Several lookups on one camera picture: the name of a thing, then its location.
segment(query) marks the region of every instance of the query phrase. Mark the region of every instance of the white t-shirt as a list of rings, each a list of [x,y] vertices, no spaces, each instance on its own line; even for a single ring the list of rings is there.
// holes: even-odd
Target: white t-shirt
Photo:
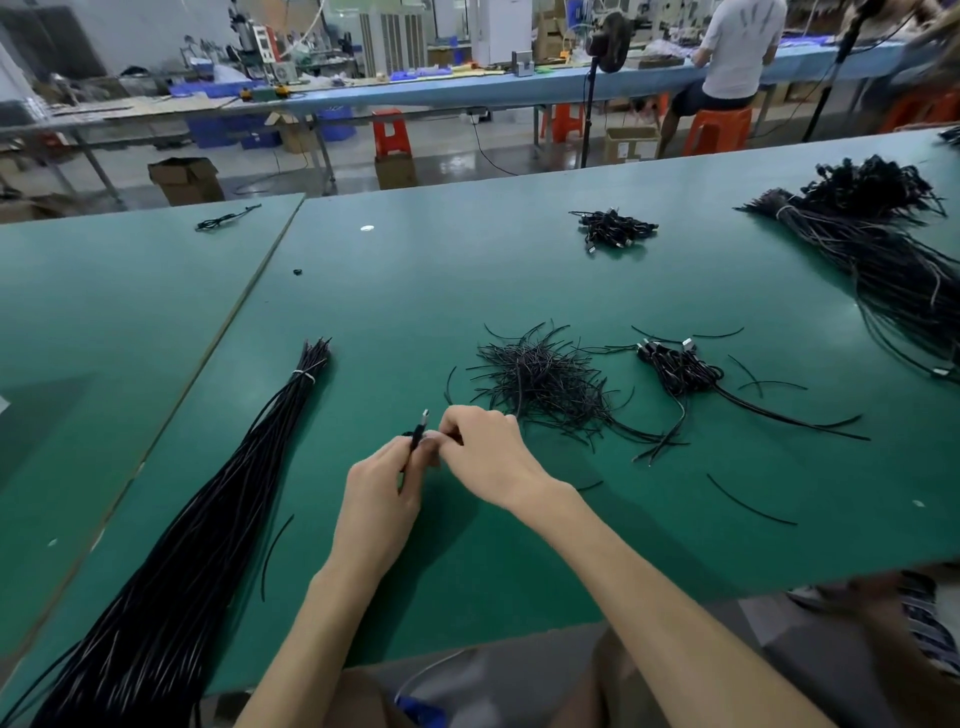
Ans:
[[[744,99],[760,87],[763,54],[780,43],[785,0],[723,0],[713,13],[701,48],[713,52],[704,93]]]

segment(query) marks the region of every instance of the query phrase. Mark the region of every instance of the person's left hand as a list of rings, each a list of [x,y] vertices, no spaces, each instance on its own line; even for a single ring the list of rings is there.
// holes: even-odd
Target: person's left hand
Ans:
[[[423,471],[437,453],[437,444],[427,438],[413,452],[410,443],[409,437],[395,437],[347,473],[327,563],[371,579],[373,585],[379,584],[407,543],[420,512]]]

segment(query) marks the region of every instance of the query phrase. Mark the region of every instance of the pile of black wires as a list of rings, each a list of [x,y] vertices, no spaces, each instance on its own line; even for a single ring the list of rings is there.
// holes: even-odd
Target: pile of black wires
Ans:
[[[609,428],[617,434],[641,443],[679,445],[663,442],[660,434],[643,432],[624,425],[613,412],[630,401],[614,407],[607,379],[591,365],[591,356],[571,340],[557,337],[568,327],[553,327],[543,335],[546,322],[515,338],[499,336],[487,328],[499,342],[479,347],[486,362],[471,370],[487,370],[473,380],[489,378],[488,387],[478,387],[472,401],[489,399],[489,409],[502,407],[522,423],[536,423],[558,429],[563,435],[593,447],[594,436],[603,436]]]
[[[811,209],[858,220],[912,223],[921,223],[914,214],[918,211],[946,215],[933,186],[912,164],[901,167],[873,155],[863,164],[853,164],[849,158],[836,166],[818,164],[817,174],[819,180],[800,190]]]
[[[951,147],[960,147],[960,126],[944,129],[940,132],[940,138]]]
[[[633,217],[617,214],[615,209],[606,212],[570,211],[580,217],[580,227],[586,228],[584,243],[588,253],[596,251],[598,245],[608,248],[629,248],[637,240],[645,240],[654,235],[659,227],[656,223],[645,223]]]
[[[681,347],[677,349],[669,347],[661,341],[651,341],[650,339],[644,339],[643,343],[636,345],[637,357],[644,364],[648,364],[653,368],[653,370],[657,373],[657,379],[660,380],[660,385],[663,387],[663,390],[670,395],[674,402],[677,403],[677,406],[680,407],[680,419],[675,425],[673,425],[667,436],[663,438],[663,442],[669,441],[680,432],[680,428],[683,426],[684,421],[686,420],[690,395],[703,392],[715,392],[725,400],[732,402],[738,407],[746,409],[749,412],[753,412],[762,417],[776,420],[780,423],[795,425],[798,427],[806,427],[808,429],[815,429],[821,432],[829,432],[830,434],[840,435],[841,437],[849,437],[854,440],[870,440],[869,437],[864,437],[863,435],[854,435],[849,432],[841,432],[837,430],[837,427],[852,425],[853,423],[857,422],[861,418],[861,415],[856,415],[855,417],[850,417],[847,420],[842,420],[840,422],[830,423],[827,425],[814,425],[801,420],[795,420],[792,417],[781,415],[777,412],[773,412],[769,409],[765,409],[764,407],[753,404],[752,402],[743,400],[733,392],[730,392],[724,387],[720,386],[720,380],[723,379],[725,375],[724,371],[716,365],[707,364],[697,356],[697,346],[693,339],[684,340],[680,346]],[[749,370],[747,370],[746,367],[743,367],[742,364],[739,362],[736,363],[748,374],[750,373]],[[750,377],[753,380],[752,383],[759,387],[760,382],[756,380],[753,375],[750,375]],[[658,445],[653,449],[642,452],[634,459],[637,460],[649,455],[649,462],[652,465],[654,459],[661,450],[662,446]]]
[[[21,715],[21,705],[61,662],[34,728],[185,728],[191,713],[199,725],[212,647],[271,517],[284,456],[328,358],[327,341],[303,345],[297,369],[226,465],[177,514],[86,636],[37,678],[0,725]]]
[[[930,375],[951,376],[960,361],[960,261],[901,227],[827,214],[783,189],[740,209],[778,221],[848,274],[867,330],[882,348]],[[895,327],[942,364],[918,362],[885,327]]]

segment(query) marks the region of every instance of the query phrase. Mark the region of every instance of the workbench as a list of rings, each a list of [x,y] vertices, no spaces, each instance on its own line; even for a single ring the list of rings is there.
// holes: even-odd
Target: workbench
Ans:
[[[0,656],[90,548],[302,200],[0,231]]]
[[[798,190],[818,162],[879,153],[920,165],[951,217],[915,233],[960,254],[960,153],[932,132],[603,166],[523,178],[309,200],[87,557],[5,696],[81,637],[156,537],[226,461],[296,366],[304,338],[332,337],[332,360],[301,423],[266,545],[290,515],[267,571],[250,586],[210,690],[257,683],[328,553],[349,466],[410,429],[435,426],[444,386],[467,402],[480,382],[484,324],[519,336],[541,321],[587,345],[630,344],[631,325],[701,339],[700,354],[768,386],[744,397],[808,422],[862,413],[858,442],[693,397],[683,439],[652,467],[608,433],[596,452],[536,426],[528,443],[557,477],[604,483],[589,505],[699,601],[906,567],[960,552],[954,385],[918,375],[868,335],[849,280],[774,223],[734,210],[770,187]],[[587,255],[571,209],[616,207],[660,224],[636,249]],[[294,269],[302,275],[295,276]],[[628,425],[666,431],[677,407],[630,352],[597,356],[632,401]],[[797,522],[767,521],[753,507]],[[261,562],[251,568],[259,581]],[[509,514],[448,471],[427,476],[420,518],[364,618],[351,664],[404,658],[600,618],[576,577]]]
[[[852,110],[867,80],[891,73],[900,62],[903,54],[903,45],[898,42],[885,42],[877,47],[855,49],[840,68],[838,80],[859,81],[850,104]],[[795,45],[782,47],[777,52],[774,62],[763,69],[761,83],[764,85],[786,82],[810,81],[819,82],[826,78],[833,60],[836,57],[836,48],[820,45]],[[269,114],[271,111],[290,114],[297,117],[301,124],[306,116],[316,114],[323,109],[350,106],[354,108],[368,107],[427,107],[424,110],[407,111],[404,118],[428,118],[431,116],[447,115],[452,111],[473,109],[520,109],[561,103],[583,103],[586,98],[585,79],[588,72],[586,66],[561,67],[549,73],[536,73],[533,76],[517,77],[513,74],[498,74],[482,77],[449,78],[431,81],[413,81],[395,84],[356,85],[343,88],[325,90],[310,90],[295,92],[289,99],[245,103],[239,99],[206,99],[200,97],[194,105],[188,106],[187,99],[171,99],[168,101],[149,101],[141,99],[133,102],[129,99],[118,99],[110,102],[115,107],[129,106],[132,110],[122,109],[116,112],[97,113],[96,109],[85,109],[73,115],[63,115],[45,120],[42,123],[27,127],[10,127],[0,129],[0,139],[14,137],[35,137],[40,133],[57,132],[68,135],[86,155],[94,171],[104,184],[104,188],[123,208],[123,199],[119,191],[113,186],[104,169],[97,161],[93,150],[98,144],[92,143],[88,132],[97,127],[129,123],[133,120],[151,122],[164,119],[188,119],[204,116],[232,116],[238,114]],[[686,85],[706,76],[705,68],[696,68],[687,61],[685,65],[668,68],[624,68],[617,73],[597,75],[594,99],[608,101],[614,98],[644,96],[676,91]],[[763,107],[760,117],[766,115],[767,106]],[[133,111],[141,112],[132,115]],[[372,109],[359,113],[353,119],[337,119],[328,123],[334,124],[367,124],[372,118]],[[379,119],[389,120],[392,117],[381,116]],[[537,143],[539,134],[538,119],[534,119],[534,140]],[[142,137],[125,140],[128,145],[153,144],[152,137]],[[115,146],[111,141],[108,146]],[[316,150],[310,152],[311,161],[319,179],[319,187],[323,192],[336,191],[336,176],[330,162],[329,152],[322,137],[320,137],[320,154]],[[52,159],[47,159],[51,169],[58,176],[63,190],[74,195],[69,180],[62,174]]]

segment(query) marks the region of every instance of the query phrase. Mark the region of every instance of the white wall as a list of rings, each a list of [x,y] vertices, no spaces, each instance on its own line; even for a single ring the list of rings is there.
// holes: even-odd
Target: white wall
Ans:
[[[148,68],[180,63],[184,36],[220,45],[236,43],[229,26],[229,0],[37,0],[41,7],[68,6],[108,73],[129,65]],[[23,9],[23,0],[0,0]]]

